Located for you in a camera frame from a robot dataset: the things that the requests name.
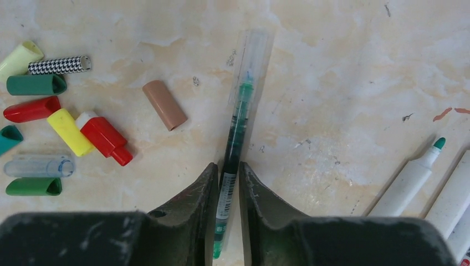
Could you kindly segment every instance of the beige tabletop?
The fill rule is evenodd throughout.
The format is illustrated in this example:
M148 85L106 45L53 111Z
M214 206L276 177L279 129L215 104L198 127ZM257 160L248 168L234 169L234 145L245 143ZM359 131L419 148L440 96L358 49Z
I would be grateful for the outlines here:
M47 59L88 55L92 71L67 75L60 100L74 117L106 117L135 158L126 167L97 151L78 158L60 196L1 193L0 218L148 212L180 192L223 157L238 32L258 27L276 33L244 158L260 179L309 215L362 216L407 159L444 136L405 212L423 217L470 140L465 110L435 120L470 109L469 12L468 0L3 0L0 59L28 39ZM141 90L155 79L189 117L172 132ZM29 99L0 85L2 110ZM0 165L68 150L45 120L17 126L25 140ZM1 175L4 190L13 178ZM243 265L237 199L214 265Z

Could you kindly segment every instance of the teal marker tip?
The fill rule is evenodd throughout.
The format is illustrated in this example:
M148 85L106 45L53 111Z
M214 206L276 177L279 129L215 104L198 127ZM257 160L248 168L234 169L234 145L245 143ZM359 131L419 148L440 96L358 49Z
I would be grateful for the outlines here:
M442 150L442 147L444 147L444 144L446 143L446 138L442 137L434 143L434 147L438 148L439 150Z

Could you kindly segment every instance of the pen label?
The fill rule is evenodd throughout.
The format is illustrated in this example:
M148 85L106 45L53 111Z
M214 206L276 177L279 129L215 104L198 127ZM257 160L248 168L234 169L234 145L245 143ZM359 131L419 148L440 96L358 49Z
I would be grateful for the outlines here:
M232 173L223 173L222 188L219 196L219 203L217 205L217 219L228 219L236 180L237 175Z

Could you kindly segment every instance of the yellow marker cap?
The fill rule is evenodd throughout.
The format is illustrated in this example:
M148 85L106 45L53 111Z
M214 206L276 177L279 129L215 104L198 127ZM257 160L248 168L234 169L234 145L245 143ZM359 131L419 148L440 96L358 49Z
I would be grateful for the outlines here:
M95 148L80 132L75 120L66 109L62 108L51 114L47 122L78 157L90 153Z
M30 40L16 48L0 63L0 81L7 82L9 76L23 75L28 72L28 64L41 60L43 52Z

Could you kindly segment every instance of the black and white patterned tube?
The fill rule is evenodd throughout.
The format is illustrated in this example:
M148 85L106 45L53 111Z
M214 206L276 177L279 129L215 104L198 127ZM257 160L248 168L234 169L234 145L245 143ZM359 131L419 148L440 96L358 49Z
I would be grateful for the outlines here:
M31 62L28 65L28 70L31 75L69 74L84 72L90 69L91 61L84 55Z

